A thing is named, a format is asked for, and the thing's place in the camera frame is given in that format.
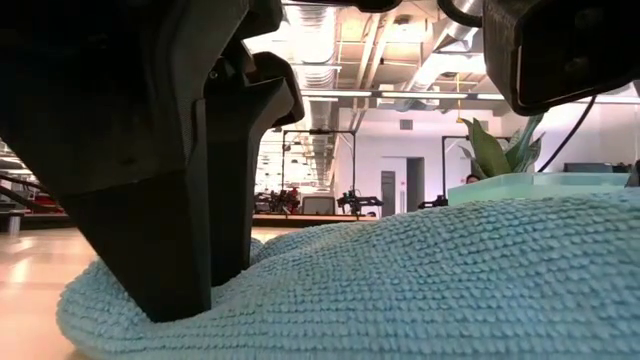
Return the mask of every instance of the blue towel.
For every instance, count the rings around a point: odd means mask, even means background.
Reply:
[[[165,324],[95,262],[58,324],[96,359],[640,359],[640,189],[428,209],[253,251],[212,310]]]

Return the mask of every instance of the white wall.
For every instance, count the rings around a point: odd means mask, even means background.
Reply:
[[[635,90],[620,96],[635,96]],[[567,104],[552,108],[534,136],[545,133],[542,152],[536,162],[540,168],[557,149],[578,121],[586,104]],[[514,113],[502,118],[505,135],[524,127],[527,119]],[[594,105],[580,129],[546,171],[562,171],[565,162],[633,163],[640,159],[640,116],[637,105]]]
[[[462,111],[461,117],[489,121],[489,130],[501,135],[502,121],[491,111]],[[363,119],[356,144],[356,189],[363,196],[381,198],[381,171],[388,160],[385,158],[424,158],[425,159],[425,200],[434,200],[442,194],[442,136],[467,134],[464,124],[456,123],[457,111],[441,114],[437,111],[409,111],[399,113],[394,110],[371,109]],[[340,122],[348,123],[350,109],[341,109]],[[399,130],[399,119],[413,119],[414,130]],[[351,186],[351,151],[344,143],[338,145],[336,152],[334,192],[336,197],[349,190]],[[396,174],[396,181],[406,182]],[[397,212],[399,212],[400,186],[396,186]]]

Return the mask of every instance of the desk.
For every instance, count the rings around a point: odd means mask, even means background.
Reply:
[[[301,229],[311,226],[338,224],[344,222],[372,222],[377,218],[352,215],[253,215],[253,226],[261,228]],[[75,227],[67,214],[25,214],[22,230],[44,230]],[[0,231],[7,231],[5,226]]]

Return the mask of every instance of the ductwork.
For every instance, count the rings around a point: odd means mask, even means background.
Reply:
[[[482,1],[454,0],[454,4],[467,14],[479,16],[482,15]],[[471,49],[473,36],[478,29],[462,26],[451,20],[447,21],[449,21],[449,24],[447,24],[436,41],[433,52],[416,72],[411,82],[407,84],[406,91],[427,91],[438,76],[444,72],[474,72],[473,69],[477,67],[473,57],[465,56],[464,52],[468,52]],[[459,51],[460,55],[435,53],[435,51],[444,50],[445,48]],[[395,106],[398,111],[408,111],[414,108],[433,110],[438,106],[438,101],[398,100]]]
[[[317,65],[330,64],[334,58],[336,38],[336,8],[326,6],[288,6],[286,15],[294,34],[296,61],[310,66],[296,69],[298,82],[304,89],[333,89],[336,70]],[[311,102],[311,127],[330,128],[331,103]],[[327,142],[333,137],[310,136],[314,163],[320,186],[327,186],[326,174],[332,159],[327,156]]]
[[[469,15],[482,15],[483,0],[454,0],[456,7]],[[438,39],[434,51],[442,50],[451,45],[460,45],[459,51],[469,51],[471,48],[470,39],[478,31],[477,28],[462,26],[457,22],[449,20],[449,24]]]

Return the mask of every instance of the cable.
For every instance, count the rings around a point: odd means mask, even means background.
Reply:
[[[554,151],[554,153],[551,155],[551,157],[549,158],[549,160],[547,160],[546,163],[544,163],[544,165],[542,165],[542,167],[538,170],[538,172],[543,172],[547,169],[547,167],[549,167],[549,165],[551,165],[551,163],[556,159],[556,157],[558,156],[558,154],[560,154],[560,151],[562,151],[562,149],[564,149],[565,145],[567,145],[567,143],[569,142],[569,140],[571,140],[571,138],[573,137],[573,135],[576,133],[576,131],[578,131],[578,129],[580,128],[580,126],[582,125],[582,123],[584,122],[584,120],[587,118],[587,116],[589,115],[589,112],[591,111],[591,108],[593,107],[593,104],[595,104],[596,102],[596,96],[593,96],[591,98],[591,100],[589,101],[589,104],[587,105],[587,107],[584,109],[584,111],[582,112],[582,115],[580,116],[580,119],[578,119],[578,121],[576,122],[575,125],[573,125],[573,129],[571,129],[571,131],[569,131],[569,134],[567,134],[567,137],[564,138],[564,140],[562,140],[562,142],[560,143],[560,145],[558,146],[558,148],[556,149],[556,151]]]
[[[458,9],[453,0],[438,0],[438,6],[452,21],[468,27],[482,27],[482,16],[467,14]]]
[[[7,176],[7,175],[4,175],[4,174],[0,174],[0,180],[10,181],[12,183],[16,183],[16,184],[20,184],[20,185],[23,185],[23,186],[32,187],[34,189],[38,189],[40,191],[47,192],[47,189],[45,189],[44,186],[42,186],[40,184],[36,184],[34,182],[27,181],[27,180],[16,179],[14,177]]]
[[[60,208],[58,208],[57,206],[40,205],[31,200],[25,199],[22,196],[16,194],[15,192],[5,188],[4,186],[0,186],[0,195],[4,195],[9,199],[17,202],[20,205],[23,205],[24,207],[32,211],[53,213],[60,210]]]

